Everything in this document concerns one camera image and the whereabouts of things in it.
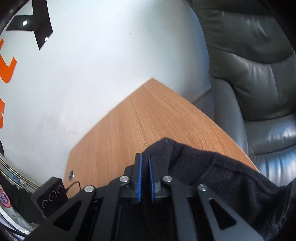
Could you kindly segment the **black fleece jacket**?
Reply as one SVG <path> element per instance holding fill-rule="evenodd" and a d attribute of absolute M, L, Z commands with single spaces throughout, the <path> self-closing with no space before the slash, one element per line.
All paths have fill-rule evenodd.
<path fill-rule="evenodd" d="M 295 180 L 276 186 L 262 174 L 222 154 L 163 138 L 142 154 L 185 185 L 207 185 L 264 240 L 295 240 Z"/>

